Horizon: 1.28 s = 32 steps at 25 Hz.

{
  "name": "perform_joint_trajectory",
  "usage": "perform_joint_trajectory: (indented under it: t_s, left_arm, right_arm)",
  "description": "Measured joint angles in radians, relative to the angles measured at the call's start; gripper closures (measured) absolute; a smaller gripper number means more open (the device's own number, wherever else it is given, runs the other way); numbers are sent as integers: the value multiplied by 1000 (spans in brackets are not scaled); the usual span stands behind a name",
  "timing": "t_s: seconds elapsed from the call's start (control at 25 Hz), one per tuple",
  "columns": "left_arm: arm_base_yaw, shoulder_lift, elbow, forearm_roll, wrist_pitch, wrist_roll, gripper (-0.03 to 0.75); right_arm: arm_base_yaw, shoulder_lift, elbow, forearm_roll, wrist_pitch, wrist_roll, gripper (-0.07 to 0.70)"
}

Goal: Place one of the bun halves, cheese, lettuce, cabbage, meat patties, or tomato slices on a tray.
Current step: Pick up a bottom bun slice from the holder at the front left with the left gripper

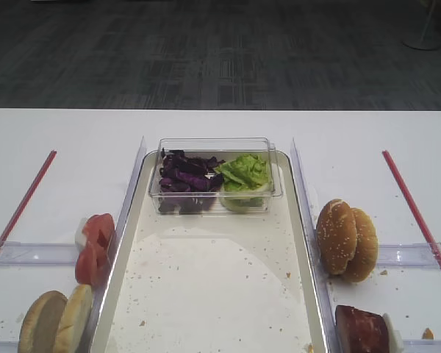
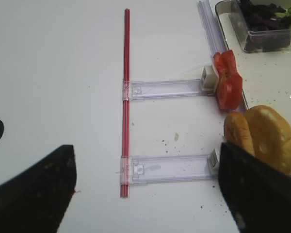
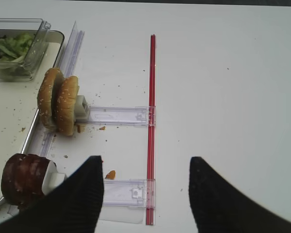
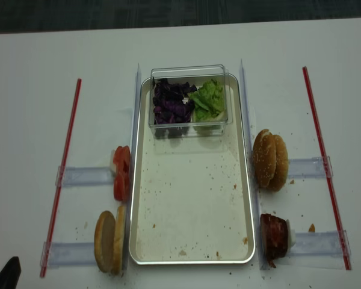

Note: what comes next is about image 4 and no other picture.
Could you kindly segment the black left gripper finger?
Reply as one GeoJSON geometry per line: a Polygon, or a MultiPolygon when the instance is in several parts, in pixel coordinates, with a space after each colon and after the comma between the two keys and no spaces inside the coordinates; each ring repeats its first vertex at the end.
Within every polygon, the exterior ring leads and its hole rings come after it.
{"type": "Polygon", "coordinates": [[[20,260],[14,256],[0,272],[0,289],[16,289],[20,277],[20,260]]]}

